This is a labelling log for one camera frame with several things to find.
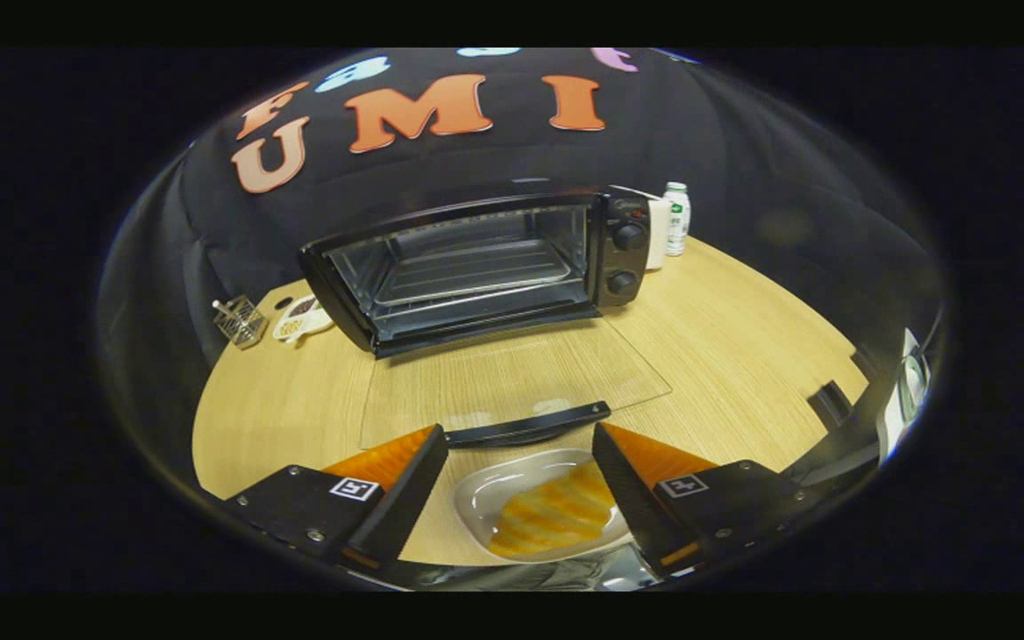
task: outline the white plate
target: white plate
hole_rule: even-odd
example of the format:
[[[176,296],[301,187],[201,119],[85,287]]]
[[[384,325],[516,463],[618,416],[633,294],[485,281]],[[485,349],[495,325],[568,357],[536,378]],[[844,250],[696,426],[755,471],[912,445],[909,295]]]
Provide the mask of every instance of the white plate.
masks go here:
[[[517,494],[568,473],[575,465],[581,465],[590,459],[592,455],[589,451],[556,449],[476,471],[456,485],[453,494],[456,514],[486,554],[513,562],[555,562],[590,551],[629,543],[634,538],[630,535],[630,527],[623,519],[623,514],[618,513],[618,507],[615,506],[610,507],[610,519],[603,527],[602,535],[595,540],[527,556],[499,556],[487,550],[505,502]]]

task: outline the oven control panel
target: oven control panel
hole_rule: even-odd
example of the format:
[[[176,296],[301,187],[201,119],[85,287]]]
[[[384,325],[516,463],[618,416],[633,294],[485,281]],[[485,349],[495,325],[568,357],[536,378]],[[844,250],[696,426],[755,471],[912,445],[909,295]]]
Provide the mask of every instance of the oven control panel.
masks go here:
[[[650,206],[646,199],[610,199],[603,221],[597,304],[615,306],[638,296],[650,247]]]

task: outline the decorative sticker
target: decorative sticker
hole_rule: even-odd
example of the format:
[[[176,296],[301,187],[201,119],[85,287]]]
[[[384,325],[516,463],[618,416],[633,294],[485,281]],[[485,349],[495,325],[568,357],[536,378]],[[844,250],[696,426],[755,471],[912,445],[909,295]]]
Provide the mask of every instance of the decorative sticker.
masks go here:
[[[321,85],[313,88],[313,92],[322,93],[331,89],[338,89],[339,86],[347,82],[373,78],[387,69],[389,69],[387,56],[370,57],[369,60],[353,62],[353,65],[347,66],[347,68],[342,68],[330,74],[326,80],[322,81]]]
[[[391,145],[394,134],[387,133],[388,122],[410,140],[421,135],[426,123],[437,114],[437,121],[429,130],[435,135],[475,133],[492,129],[493,121],[480,113],[480,99],[476,88],[483,76],[461,74],[438,78],[416,100],[393,89],[379,89],[350,97],[346,109],[357,115],[357,138],[350,145],[350,153],[361,154]]]
[[[549,121],[552,126],[572,131],[606,129],[606,123],[595,115],[592,91],[598,89],[597,82],[573,76],[545,76],[541,80],[556,89],[556,116]]]
[[[519,49],[519,47],[466,47],[456,50],[456,54],[465,57],[507,56],[509,53],[516,53]]]
[[[306,162],[306,150],[302,148],[302,127],[310,122],[309,117],[297,118],[281,126],[273,136],[280,138],[284,148],[284,164],[280,169],[268,171],[263,169],[263,161],[259,158],[259,148],[266,140],[249,143],[243,150],[232,155],[231,162],[236,164],[236,173],[240,175],[240,184],[251,194],[265,194],[275,186],[284,185],[290,178],[302,169]]]
[[[252,133],[256,129],[263,125],[267,125],[271,122],[276,115],[280,115],[278,110],[284,109],[287,102],[292,101],[293,94],[306,86],[306,82],[300,82],[290,89],[284,89],[280,93],[273,94],[273,96],[268,97],[266,100],[259,102],[252,106],[244,113],[244,129],[240,129],[240,133],[236,134],[237,140],[243,140],[247,137],[248,133]]]
[[[610,47],[592,47],[590,48],[590,52],[594,54],[596,60],[603,62],[603,65],[608,66],[610,69],[630,73],[638,71],[635,65],[628,65],[623,61],[623,57],[630,57],[630,53],[625,51],[618,51],[618,49]]]

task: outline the table surface wood grain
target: table surface wood grain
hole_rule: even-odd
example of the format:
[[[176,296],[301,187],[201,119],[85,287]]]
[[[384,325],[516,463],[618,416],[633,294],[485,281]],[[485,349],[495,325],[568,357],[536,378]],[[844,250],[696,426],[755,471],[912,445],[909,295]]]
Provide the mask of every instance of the table surface wood grain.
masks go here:
[[[601,319],[466,340],[376,360],[337,327],[281,343],[286,297],[259,303],[259,344],[228,346],[191,431],[200,485],[227,498],[287,465],[322,469],[438,421],[446,430],[607,400],[609,421],[709,461],[773,470],[825,433],[807,398],[837,381],[856,401],[866,379],[853,344],[761,272],[698,240],[649,271],[634,302]],[[525,381],[537,381],[528,384]],[[592,428],[512,449],[453,450],[400,559],[500,564],[464,526],[453,492],[468,474],[552,449],[590,450]]]

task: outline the pink sticker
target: pink sticker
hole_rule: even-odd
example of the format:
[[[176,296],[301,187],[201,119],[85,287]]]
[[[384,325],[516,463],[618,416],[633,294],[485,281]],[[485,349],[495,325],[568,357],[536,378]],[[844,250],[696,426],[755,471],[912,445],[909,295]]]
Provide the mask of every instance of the pink sticker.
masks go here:
[[[618,51],[618,49],[610,47],[592,47],[590,52],[595,54],[595,59],[603,62],[603,65],[608,66],[610,69],[617,69],[620,71],[626,72],[637,72],[638,68],[635,65],[628,65],[623,61],[623,57],[630,57],[630,53],[625,51]]]

